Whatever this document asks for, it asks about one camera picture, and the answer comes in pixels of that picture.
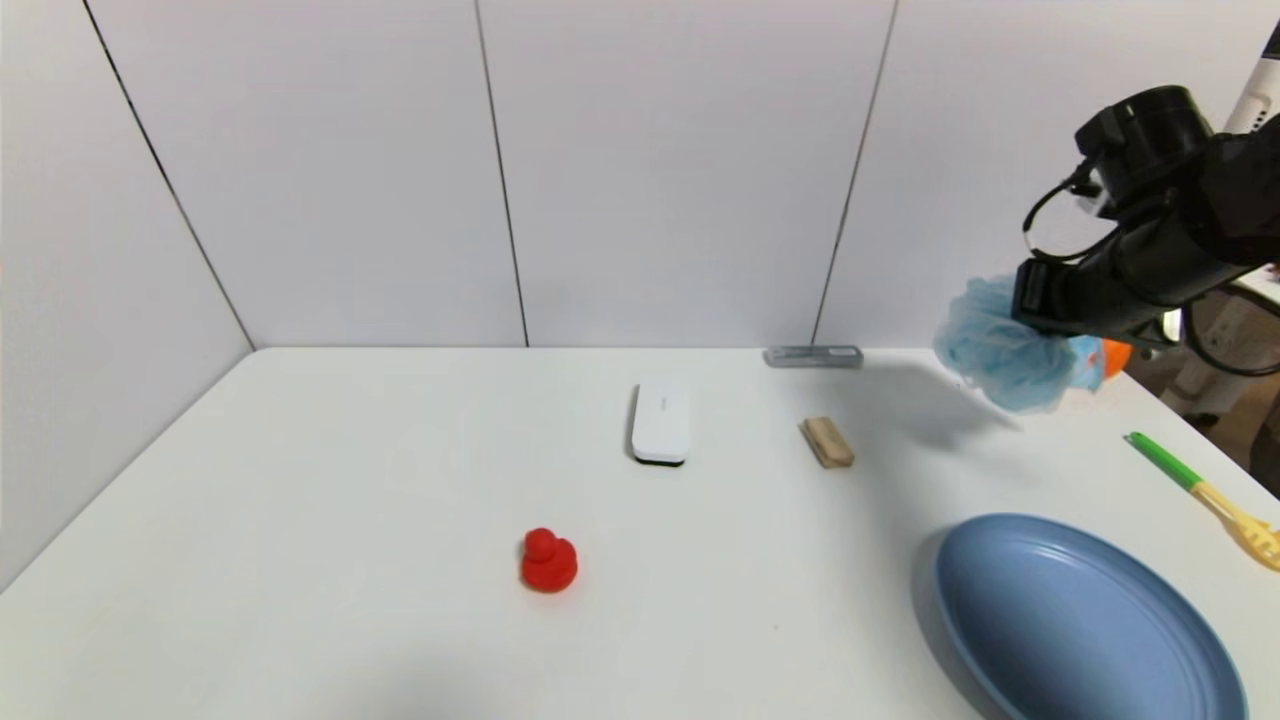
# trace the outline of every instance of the white eraser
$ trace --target white eraser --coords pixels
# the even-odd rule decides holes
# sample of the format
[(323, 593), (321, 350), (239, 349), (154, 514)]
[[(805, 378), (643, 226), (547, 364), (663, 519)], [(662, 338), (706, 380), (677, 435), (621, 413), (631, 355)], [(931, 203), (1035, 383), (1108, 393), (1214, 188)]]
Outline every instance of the white eraser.
[(652, 465), (682, 465), (689, 457), (689, 392), (667, 382), (641, 383), (631, 425), (631, 452)]

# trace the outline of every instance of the whiteboard eraser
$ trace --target whiteboard eraser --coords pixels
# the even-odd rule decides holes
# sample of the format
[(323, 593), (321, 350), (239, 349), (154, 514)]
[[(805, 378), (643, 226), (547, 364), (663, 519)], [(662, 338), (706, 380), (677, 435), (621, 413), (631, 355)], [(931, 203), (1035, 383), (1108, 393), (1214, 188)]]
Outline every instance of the whiteboard eraser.
[(641, 383), (631, 424), (631, 452), (646, 465), (680, 466), (689, 459), (689, 393), (675, 384)]
[(836, 429), (836, 423), (831, 418), (809, 418), (800, 425), (800, 432), (809, 441), (809, 447), (818, 456), (818, 461), (828, 470), (831, 468), (849, 468), (854, 464), (854, 451), (845, 442), (845, 438)]

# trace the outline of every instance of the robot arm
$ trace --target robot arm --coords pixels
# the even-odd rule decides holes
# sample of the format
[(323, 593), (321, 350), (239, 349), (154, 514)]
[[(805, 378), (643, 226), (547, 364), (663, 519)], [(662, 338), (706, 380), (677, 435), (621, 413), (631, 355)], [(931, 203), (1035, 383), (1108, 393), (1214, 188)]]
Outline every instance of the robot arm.
[(1018, 269), (1016, 320), (1171, 346), (1166, 313), (1280, 259), (1280, 117), (1248, 135), (1212, 135), (1190, 94), (1165, 86), (1103, 109), (1075, 142), (1085, 160), (1024, 231), (1062, 190), (1100, 196), (1116, 225), (1073, 256), (1033, 251)]

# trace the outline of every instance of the yellow spatula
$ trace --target yellow spatula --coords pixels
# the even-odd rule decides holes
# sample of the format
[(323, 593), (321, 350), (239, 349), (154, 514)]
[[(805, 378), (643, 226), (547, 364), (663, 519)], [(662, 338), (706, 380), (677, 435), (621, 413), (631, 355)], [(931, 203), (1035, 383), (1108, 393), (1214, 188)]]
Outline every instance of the yellow spatula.
[(1156, 445), (1156, 441), (1142, 433), (1129, 433), (1125, 439), (1166, 475), (1183, 486), (1183, 489), (1201, 501), (1201, 505), (1212, 510), (1254, 560), (1272, 570), (1280, 570), (1280, 533), (1274, 532), (1271, 525), (1236, 507), (1217, 488), (1204, 482), (1204, 478), (1183, 465), (1181, 460)]

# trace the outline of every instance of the green handle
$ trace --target green handle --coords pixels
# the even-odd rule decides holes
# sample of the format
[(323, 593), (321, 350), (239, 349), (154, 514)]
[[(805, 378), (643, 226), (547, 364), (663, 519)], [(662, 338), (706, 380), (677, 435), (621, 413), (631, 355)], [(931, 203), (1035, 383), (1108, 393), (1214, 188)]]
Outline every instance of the green handle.
[(1174, 457), (1167, 450), (1156, 445), (1156, 441), (1142, 433), (1129, 433), (1125, 436), (1125, 439), (1129, 441), (1129, 445), (1137, 447), (1138, 452), (1146, 455), (1147, 460), (1155, 462), (1156, 466), (1164, 470), (1166, 475), (1178, 482), (1178, 484), (1183, 486), (1183, 489), (1190, 491), (1197, 483), (1204, 482), (1204, 478), (1197, 475), (1196, 471), (1187, 465), (1183, 465), (1181, 460)]

